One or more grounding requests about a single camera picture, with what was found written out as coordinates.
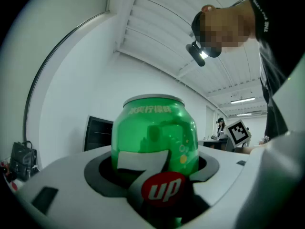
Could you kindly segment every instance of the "7up logo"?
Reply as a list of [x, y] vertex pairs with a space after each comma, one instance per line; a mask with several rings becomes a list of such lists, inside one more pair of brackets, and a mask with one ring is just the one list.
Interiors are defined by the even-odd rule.
[[179, 172], [167, 171], [147, 179], [142, 186], [144, 200], [156, 207], [174, 205], [181, 197], [185, 177]]

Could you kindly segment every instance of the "ceiling light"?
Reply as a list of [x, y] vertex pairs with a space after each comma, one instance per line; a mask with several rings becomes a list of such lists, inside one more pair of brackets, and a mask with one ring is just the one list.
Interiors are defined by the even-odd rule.
[[200, 56], [202, 57], [202, 59], [206, 59], [208, 57], [208, 55], [206, 55], [204, 52], [201, 52]]
[[241, 99], [241, 100], [231, 101], [231, 103], [236, 104], [236, 103], [251, 101], [251, 100], [254, 100], [254, 99], [255, 99], [255, 97], [250, 97], [250, 98], [245, 98], [245, 99]]
[[247, 114], [237, 114], [237, 116], [242, 116], [242, 115], [252, 115], [251, 113], [247, 113]]

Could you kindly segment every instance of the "white ceiling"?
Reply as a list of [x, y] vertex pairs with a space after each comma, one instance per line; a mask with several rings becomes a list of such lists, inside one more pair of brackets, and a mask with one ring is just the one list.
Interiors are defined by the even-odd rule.
[[[227, 116], [267, 110], [259, 80], [255, 40], [206, 58], [199, 67], [185, 46], [194, 41], [191, 23], [206, 4], [228, 7], [238, 0], [110, 0], [119, 16], [117, 50], [147, 62], [193, 88]], [[231, 104], [255, 97], [254, 101]]]

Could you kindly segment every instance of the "green soda can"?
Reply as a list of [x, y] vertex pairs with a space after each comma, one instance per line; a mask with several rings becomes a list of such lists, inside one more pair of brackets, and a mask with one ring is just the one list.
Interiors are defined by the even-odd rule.
[[111, 156], [114, 172], [129, 185], [140, 171], [147, 171], [142, 179], [168, 171], [188, 177], [198, 171], [195, 121], [177, 97], [147, 94], [130, 98], [113, 123]]

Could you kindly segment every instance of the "white wall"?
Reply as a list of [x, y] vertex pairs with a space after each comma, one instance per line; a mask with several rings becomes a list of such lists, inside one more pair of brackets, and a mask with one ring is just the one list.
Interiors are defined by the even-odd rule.
[[[240, 120], [238, 118], [234, 119], [227, 119], [227, 125], [230, 125], [237, 120]], [[259, 141], [262, 140], [264, 137], [265, 129], [266, 129], [266, 122], [267, 122], [267, 116], [261, 116], [261, 117], [251, 117], [251, 118], [242, 118], [241, 119], [246, 127], [249, 128], [249, 131], [251, 132], [251, 140], [250, 140], [250, 146], [253, 146], [255, 144], [258, 144]]]
[[45, 94], [41, 115], [37, 113], [41, 168], [82, 151], [92, 98], [115, 47], [116, 16], [100, 17], [107, 20], [86, 34], [62, 60]]
[[66, 34], [105, 8], [106, 0], [31, 0], [24, 7], [0, 52], [0, 159], [22, 141], [25, 102], [42, 62]]
[[198, 139], [203, 140], [206, 105], [210, 104], [198, 93], [155, 67], [122, 53], [104, 70], [92, 102], [91, 114], [114, 121], [121, 113], [123, 103], [141, 94], [169, 94], [181, 98], [197, 124]]

